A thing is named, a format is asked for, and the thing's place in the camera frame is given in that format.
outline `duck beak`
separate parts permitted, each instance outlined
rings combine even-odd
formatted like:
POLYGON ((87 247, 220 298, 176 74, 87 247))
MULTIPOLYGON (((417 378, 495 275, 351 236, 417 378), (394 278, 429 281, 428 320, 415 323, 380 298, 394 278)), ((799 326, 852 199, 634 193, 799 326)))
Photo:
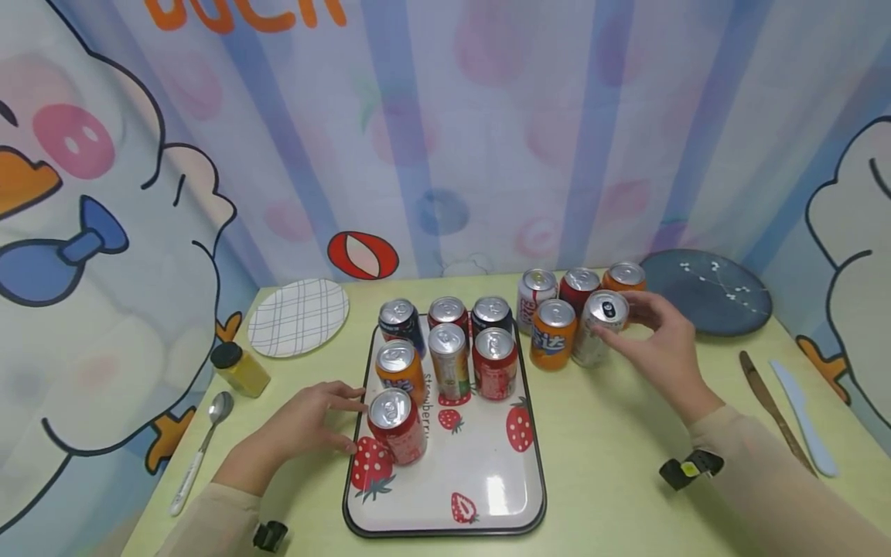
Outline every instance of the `duck beak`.
POLYGON ((0 145, 0 218, 14 215, 61 188, 59 174, 12 147, 0 145))

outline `metal spoon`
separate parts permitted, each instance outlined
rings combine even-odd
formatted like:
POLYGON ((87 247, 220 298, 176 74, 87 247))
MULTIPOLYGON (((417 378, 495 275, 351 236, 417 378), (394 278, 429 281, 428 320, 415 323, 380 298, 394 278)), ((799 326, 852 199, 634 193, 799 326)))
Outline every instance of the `metal spoon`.
POLYGON ((201 448, 198 449, 198 453, 196 453, 195 457, 192 459, 192 464, 189 465, 189 471, 185 473, 185 478, 183 478, 183 484, 176 492, 176 496, 173 498, 173 503, 170 504, 170 516, 176 516, 183 510, 185 500, 188 498, 189 492, 192 491, 192 484, 195 483, 195 476, 198 475, 198 469, 201 467, 201 461, 204 460, 204 453, 208 450, 210 438, 213 437, 217 425, 225 420, 226 416, 232 411, 233 406, 235 406, 235 399, 225 390, 216 395, 210 403, 210 408, 208 410, 208 414, 210 414, 210 431, 208 431, 208 435, 204 438, 204 442, 201 443, 201 448))

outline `beige sleeve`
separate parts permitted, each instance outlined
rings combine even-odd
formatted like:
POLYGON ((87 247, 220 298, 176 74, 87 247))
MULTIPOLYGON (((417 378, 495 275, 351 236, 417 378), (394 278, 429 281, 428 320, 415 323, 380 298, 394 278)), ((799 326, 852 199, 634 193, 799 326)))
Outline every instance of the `beige sleeve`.
POLYGON ((755 418, 724 406, 694 423, 690 433, 694 447, 724 459, 711 482, 767 554, 891 555, 891 539, 755 418))
POLYGON ((252 555, 260 498, 208 484, 170 532, 157 557, 252 555))

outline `white tray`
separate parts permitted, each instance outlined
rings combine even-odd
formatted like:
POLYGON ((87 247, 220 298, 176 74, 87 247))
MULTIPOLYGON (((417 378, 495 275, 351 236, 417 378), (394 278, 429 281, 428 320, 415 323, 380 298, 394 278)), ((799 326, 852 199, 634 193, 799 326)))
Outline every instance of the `white tray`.
MULTIPOLYGON (((421 328, 426 339, 429 327, 424 315, 421 328)), ((343 517, 349 529, 361 537, 518 535, 541 523, 547 495, 541 456, 534 441, 535 419, 516 324, 514 336, 519 350, 516 389, 511 398, 500 402, 473 395, 458 406, 440 404, 428 352, 423 369, 429 394, 421 408, 421 422, 429 432, 427 452, 416 463, 394 466, 390 474, 383 474, 389 468, 383 463, 377 471, 381 477, 376 479, 373 494, 357 488, 353 479, 360 472, 356 484, 365 487, 368 479, 361 476, 361 472, 366 459, 384 453, 373 440, 366 415, 359 416, 354 435, 359 453, 350 462, 343 494, 343 517), (521 399, 527 403, 528 414, 513 411, 511 405, 519 404, 521 399), (443 410, 460 413, 463 422, 460 431, 451 432, 440 423, 438 418, 443 410), (527 448, 518 452, 509 436, 527 448), (476 516, 471 520, 466 507, 459 512, 462 521, 455 519, 453 502, 459 496, 466 497, 476 507, 476 516)), ((383 390, 373 365, 383 342, 375 327, 365 369, 365 402, 371 402, 383 390)), ((472 385, 472 363, 469 369, 472 385)), ((374 470, 374 464, 372 461, 370 470, 374 470)))

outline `cartoon backdrop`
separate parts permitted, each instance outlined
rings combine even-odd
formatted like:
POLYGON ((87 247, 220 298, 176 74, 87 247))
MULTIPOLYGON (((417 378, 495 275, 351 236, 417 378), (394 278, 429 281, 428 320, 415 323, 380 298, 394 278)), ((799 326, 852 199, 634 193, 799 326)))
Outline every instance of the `cartoon backdrop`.
POLYGON ((887 439, 884 0, 0 3, 3 555, 126 533, 299 277, 714 250, 887 439))

